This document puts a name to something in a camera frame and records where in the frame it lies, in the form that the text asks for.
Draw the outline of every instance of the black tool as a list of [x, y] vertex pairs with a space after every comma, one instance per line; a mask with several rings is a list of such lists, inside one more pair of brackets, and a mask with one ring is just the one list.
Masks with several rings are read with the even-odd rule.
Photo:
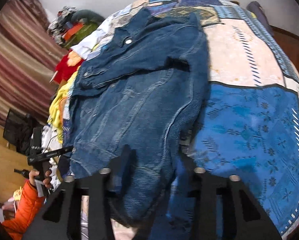
[[93, 225], [88, 227], [89, 239], [115, 240], [108, 198], [119, 196], [125, 190], [135, 156], [136, 152], [125, 145], [121, 156], [111, 159], [109, 168], [102, 168], [83, 179], [66, 176], [35, 216], [22, 239], [81, 239], [81, 197], [89, 195], [88, 223]]
[[[50, 158], [71, 152], [73, 150], [73, 146], [69, 146], [55, 151], [41, 153], [40, 147], [39, 150], [37, 150], [37, 147], [39, 146], [32, 146], [32, 149], [30, 151], [31, 155], [27, 157], [27, 163], [28, 165], [33, 166], [33, 168], [37, 169], [40, 172], [37, 176], [37, 179], [40, 181], [43, 181], [46, 178], [45, 172], [48, 171], [50, 168]], [[48, 190], [46, 187], [43, 186], [42, 190], [44, 196], [49, 197], [51, 195], [51, 191]]]
[[40, 163], [40, 162], [44, 162], [44, 161], [49, 161], [50, 158], [71, 152], [73, 150], [73, 146], [68, 146], [68, 147], [64, 147], [55, 151], [50, 151], [50, 152], [43, 152], [40, 154], [36, 154], [36, 155], [30, 155], [27, 157], [27, 163], [28, 165], [33, 165], [35, 163]]
[[[30, 171], [28, 171], [28, 170], [17, 170], [17, 169], [14, 169], [14, 172], [15, 173], [18, 173], [18, 174], [21, 174], [24, 178], [26, 178], [26, 179], [30, 179], [30, 176], [29, 176], [29, 174], [30, 174]], [[35, 179], [37, 179], [37, 180], [40, 180], [40, 177], [39, 176], [35, 176], [34, 177]]]
[[[135, 151], [125, 145], [120, 157], [111, 159], [90, 177], [67, 176], [35, 216], [23, 240], [80, 238], [81, 196], [89, 195], [90, 240], [114, 240], [108, 199], [120, 197], [128, 185]], [[216, 240], [216, 195], [223, 198], [223, 237], [231, 240], [281, 240], [276, 227], [237, 175], [214, 176], [204, 168], [190, 170], [196, 208], [191, 240]]]
[[199, 184], [193, 240], [216, 240], [216, 195], [223, 199], [223, 236], [232, 240], [281, 240], [275, 225], [238, 175], [214, 176], [194, 169]]

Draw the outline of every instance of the wooden floor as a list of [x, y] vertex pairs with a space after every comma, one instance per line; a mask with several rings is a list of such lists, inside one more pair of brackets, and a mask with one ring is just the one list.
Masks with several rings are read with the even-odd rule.
[[275, 31], [274, 33], [276, 42], [290, 58], [299, 72], [299, 40]]
[[13, 196], [15, 190], [24, 185], [25, 179], [14, 173], [14, 169], [30, 170], [27, 158], [0, 145], [0, 203]]

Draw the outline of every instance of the hand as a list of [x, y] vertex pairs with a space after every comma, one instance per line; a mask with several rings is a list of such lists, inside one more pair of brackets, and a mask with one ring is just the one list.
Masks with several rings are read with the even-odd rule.
[[[33, 186], [35, 186], [35, 176], [37, 176], [38, 174], [40, 174], [40, 172], [38, 170], [31, 170], [29, 173], [29, 178], [30, 178], [30, 184], [32, 184]], [[45, 176], [48, 177], [45, 180], [43, 180], [43, 184], [45, 185], [45, 187], [47, 188], [51, 188], [51, 180], [52, 178], [49, 177], [52, 174], [51, 170], [48, 170], [45, 172]]]

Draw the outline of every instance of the pile of clothes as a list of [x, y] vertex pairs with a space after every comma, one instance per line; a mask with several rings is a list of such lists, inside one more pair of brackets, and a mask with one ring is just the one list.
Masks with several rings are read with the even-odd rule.
[[64, 6], [48, 26], [48, 33], [57, 44], [69, 48], [90, 35], [103, 20], [102, 16], [93, 11]]

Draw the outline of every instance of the orange sleeve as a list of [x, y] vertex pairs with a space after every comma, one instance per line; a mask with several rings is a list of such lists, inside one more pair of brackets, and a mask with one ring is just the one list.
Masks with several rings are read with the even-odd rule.
[[15, 218], [3, 221], [2, 225], [8, 232], [24, 234], [34, 216], [40, 210], [44, 199], [44, 197], [37, 196], [37, 190], [27, 181], [23, 187]]

